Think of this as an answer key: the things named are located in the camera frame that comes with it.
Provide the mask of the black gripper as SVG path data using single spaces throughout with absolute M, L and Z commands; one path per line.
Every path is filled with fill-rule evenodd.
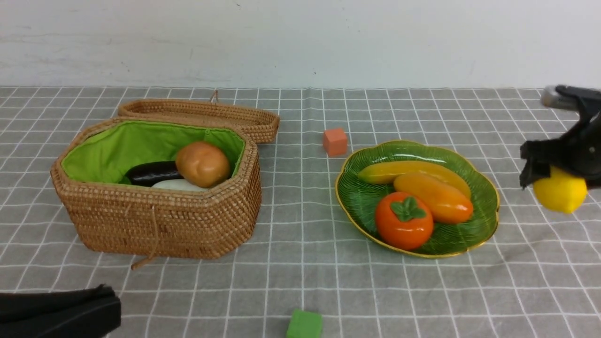
M 520 146 L 526 163 L 519 175 L 522 188 L 550 178 L 551 168 L 583 179 L 589 190 L 601 186 L 600 113 L 585 114 L 557 138 L 527 140 Z

